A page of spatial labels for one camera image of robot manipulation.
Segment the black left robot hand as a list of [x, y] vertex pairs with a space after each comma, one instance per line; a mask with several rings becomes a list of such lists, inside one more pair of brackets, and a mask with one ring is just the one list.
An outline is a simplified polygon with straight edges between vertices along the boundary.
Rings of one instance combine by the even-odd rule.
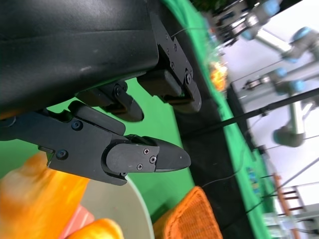
[[49, 168], [114, 185], [189, 167], [182, 148], [125, 135], [124, 121], [144, 118], [131, 78], [176, 111], [201, 108], [187, 56], [147, 1], [1, 1], [2, 141], [36, 144]]

